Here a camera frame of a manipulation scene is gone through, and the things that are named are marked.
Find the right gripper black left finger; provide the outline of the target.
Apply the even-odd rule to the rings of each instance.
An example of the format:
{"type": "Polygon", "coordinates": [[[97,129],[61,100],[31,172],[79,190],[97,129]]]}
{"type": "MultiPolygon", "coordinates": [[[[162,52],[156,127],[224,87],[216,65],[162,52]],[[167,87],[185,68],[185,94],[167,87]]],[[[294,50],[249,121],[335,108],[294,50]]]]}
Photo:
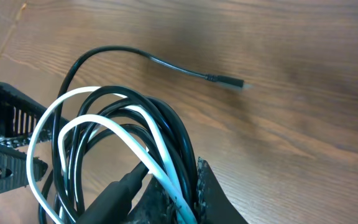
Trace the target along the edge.
{"type": "Polygon", "coordinates": [[[28,185],[26,153],[46,107],[8,83],[0,82],[0,194],[28,185]]]}

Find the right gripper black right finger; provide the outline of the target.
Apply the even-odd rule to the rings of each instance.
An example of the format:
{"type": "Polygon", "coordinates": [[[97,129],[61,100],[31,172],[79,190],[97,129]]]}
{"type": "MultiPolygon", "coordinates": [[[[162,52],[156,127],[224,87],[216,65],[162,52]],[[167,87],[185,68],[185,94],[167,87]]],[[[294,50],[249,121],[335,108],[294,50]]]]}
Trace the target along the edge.
{"type": "MultiPolygon", "coordinates": [[[[195,191],[198,201],[195,203],[195,217],[200,223],[210,224],[247,224],[245,218],[235,209],[226,197],[208,162],[198,159],[198,181],[195,191]]],[[[163,187],[152,178],[124,223],[176,222],[174,204],[163,187]]]]}

